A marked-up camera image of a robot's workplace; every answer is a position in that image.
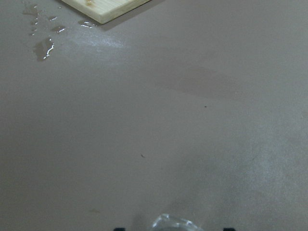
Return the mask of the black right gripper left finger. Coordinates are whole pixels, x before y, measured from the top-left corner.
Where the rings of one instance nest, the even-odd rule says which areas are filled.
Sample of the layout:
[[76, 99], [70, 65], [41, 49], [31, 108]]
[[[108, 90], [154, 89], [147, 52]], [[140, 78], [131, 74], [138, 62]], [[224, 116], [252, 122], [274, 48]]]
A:
[[126, 228], [124, 228], [124, 227], [116, 227], [116, 228], [114, 228], [114, 231], [126, 231]]

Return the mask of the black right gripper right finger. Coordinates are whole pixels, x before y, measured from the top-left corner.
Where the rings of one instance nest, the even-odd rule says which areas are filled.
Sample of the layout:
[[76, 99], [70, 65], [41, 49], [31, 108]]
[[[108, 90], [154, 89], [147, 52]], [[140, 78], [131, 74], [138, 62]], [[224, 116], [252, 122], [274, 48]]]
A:
[[235, 228], [223, 228], [223, 231], [236, 231], [236, 229]]

